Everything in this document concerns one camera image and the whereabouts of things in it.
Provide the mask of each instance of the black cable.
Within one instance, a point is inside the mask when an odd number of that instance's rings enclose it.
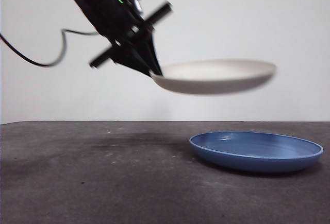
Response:
[[[79,32],[79,31],[74,31],[74,30],[69,30],[69,29],[62,29],[61,30],[61,33],[62,33],[62,49],[61,49],[61,52],[59,54],[59,56],[57,57],[57,59],[53,62],[53,63],[50,63],[50,64],[42,64],[42,63],[37,63],[37,62],[34,62],[33,60],[27,58],[25,55],[23,55],[22,53],[20,53],[18,50],[15,49],[15,47],[13,47],[3,36],[2,34],[0,33],[0,37],[1,39],[4,41],[4,43],[14,52],[16,53],[18,56],[20,56],[21,58],[23,58],[25,61],[33,64],[33,65],[36,65],[36,66],[40,66],[40,67],[51,67],[51,66],[55,66],[57,65],[60,61],[62,61],[62,59],[64,58],[65,56],[65,53],[67,51],[67,38],[65,36],[65,33],[66,32],[70,32],[70,33],[75,33],[77,35],[88,35],[88,36],[91,36],[91,35],[98,35],[98,32]]]

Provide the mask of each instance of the white ceramic plate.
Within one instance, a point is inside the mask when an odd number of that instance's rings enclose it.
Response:
[[[265,83],[275,73],[276,66],[248,59],[222,59],[178,63],[161,69],[163,76],[150,74],[164,89],[188,94],[221,94]]]

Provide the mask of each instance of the blue plate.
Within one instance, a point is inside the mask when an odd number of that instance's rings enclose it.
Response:
[[[308,140],[257,132],[211,132],[193,136],[190,143],[209,162],[258,173],[301,170],[323,153],[320,145]]]

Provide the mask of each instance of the black mount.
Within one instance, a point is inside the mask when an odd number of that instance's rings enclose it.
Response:
[[[75,0],[99,34],[111,47],[90,63],[99,67],[106,60],[122,64],[150,76],[162,75],[153,43],[153,25],[171,12],[166,2],[147,19],[141,17],[138,0]]]

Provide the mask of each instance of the white backdrop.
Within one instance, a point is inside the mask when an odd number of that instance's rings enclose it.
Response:
[[[61,28],[92,31],[73,0],[1,0],[1,33],[47,63]],[[142,0],[149,14],[164,0]],[[1,122],[23,120],[330,120],[330,0],[168,0],[157,24],[160,64],[214,58],[273,62],[271,82],[248,92],[193,96],[168,92],[111,61],[88,62],[102,37],[68,35],[54,68],[26,63],[1,44]]]

